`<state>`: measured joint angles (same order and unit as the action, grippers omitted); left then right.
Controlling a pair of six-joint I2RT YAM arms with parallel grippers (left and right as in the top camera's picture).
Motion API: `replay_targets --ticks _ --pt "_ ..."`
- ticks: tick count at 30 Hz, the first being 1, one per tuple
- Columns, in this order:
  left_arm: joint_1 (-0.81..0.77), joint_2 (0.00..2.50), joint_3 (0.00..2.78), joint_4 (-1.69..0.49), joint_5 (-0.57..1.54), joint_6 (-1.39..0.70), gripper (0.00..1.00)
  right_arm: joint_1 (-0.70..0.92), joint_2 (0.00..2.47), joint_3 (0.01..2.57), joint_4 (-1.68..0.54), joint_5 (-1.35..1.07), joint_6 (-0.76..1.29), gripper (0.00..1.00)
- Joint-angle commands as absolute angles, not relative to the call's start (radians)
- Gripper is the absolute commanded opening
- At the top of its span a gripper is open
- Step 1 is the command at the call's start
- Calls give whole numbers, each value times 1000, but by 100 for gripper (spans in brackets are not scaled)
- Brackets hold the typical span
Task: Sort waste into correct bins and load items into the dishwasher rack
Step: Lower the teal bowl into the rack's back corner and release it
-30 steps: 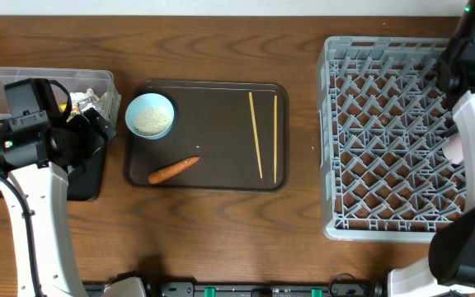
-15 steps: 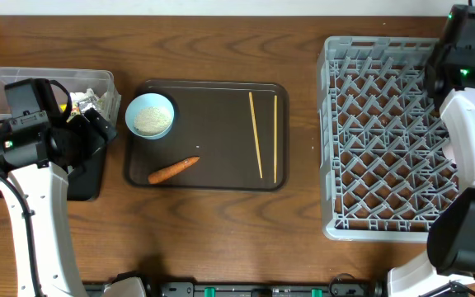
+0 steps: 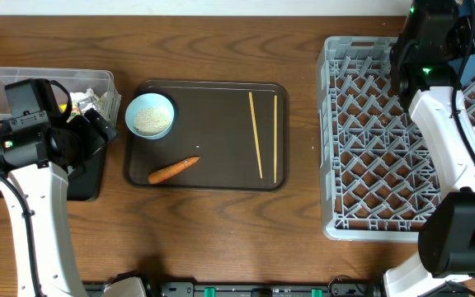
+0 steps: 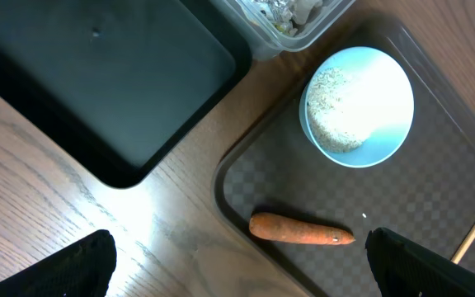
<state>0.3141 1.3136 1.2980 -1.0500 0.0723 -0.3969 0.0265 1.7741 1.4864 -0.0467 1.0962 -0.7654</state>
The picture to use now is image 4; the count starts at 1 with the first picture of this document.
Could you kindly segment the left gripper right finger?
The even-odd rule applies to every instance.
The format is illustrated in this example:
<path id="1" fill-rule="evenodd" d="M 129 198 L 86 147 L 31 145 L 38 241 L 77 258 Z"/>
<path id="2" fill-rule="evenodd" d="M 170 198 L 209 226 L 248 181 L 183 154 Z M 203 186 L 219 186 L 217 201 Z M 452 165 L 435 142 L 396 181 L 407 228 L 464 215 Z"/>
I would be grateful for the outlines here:
<path id="1" fill-rule="evenodd" d="M 365 250 L 383 297 L 475 297 L 475 274 L 386 228 L 369 232 Z"/>

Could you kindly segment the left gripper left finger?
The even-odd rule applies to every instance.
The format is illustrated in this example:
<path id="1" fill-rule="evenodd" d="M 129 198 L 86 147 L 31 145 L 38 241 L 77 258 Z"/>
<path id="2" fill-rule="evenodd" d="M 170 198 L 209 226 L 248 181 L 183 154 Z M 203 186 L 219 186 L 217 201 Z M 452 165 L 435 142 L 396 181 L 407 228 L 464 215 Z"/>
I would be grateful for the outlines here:
<path id="1" fill-rule="evenodd" d="M 97 230 L 0 282 L 0 296 L 104 297 L 117 253 L 109 231 Z"/>

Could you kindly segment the light blue rice bowl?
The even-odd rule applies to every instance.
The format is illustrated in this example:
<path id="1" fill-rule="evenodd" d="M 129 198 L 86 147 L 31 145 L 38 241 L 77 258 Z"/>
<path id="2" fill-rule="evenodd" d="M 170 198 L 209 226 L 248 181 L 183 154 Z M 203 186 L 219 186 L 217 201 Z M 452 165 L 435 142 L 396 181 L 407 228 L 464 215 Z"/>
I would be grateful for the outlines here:
<path id="1" fill-rule="evenodd" d="M 405 141 L 414 118 L 406 71 L 382 50 L 355 46 L 327 58 L 299 100 L 299 122 L 328 159 L 343 167 L 372 167 Z"/>

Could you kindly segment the white napkin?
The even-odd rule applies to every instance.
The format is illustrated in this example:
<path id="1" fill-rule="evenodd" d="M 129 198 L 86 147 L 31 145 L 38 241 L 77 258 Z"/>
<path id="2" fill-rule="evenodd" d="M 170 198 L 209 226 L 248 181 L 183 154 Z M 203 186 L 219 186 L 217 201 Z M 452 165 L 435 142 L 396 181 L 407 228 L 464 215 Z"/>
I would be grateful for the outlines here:
<path id="1" fill-rule="evenodd" d="M 251 0 L 279 32 L 295 36 L 298 27 L 307 23 L 311 12 L 323 5 L 323 0 Z"/>

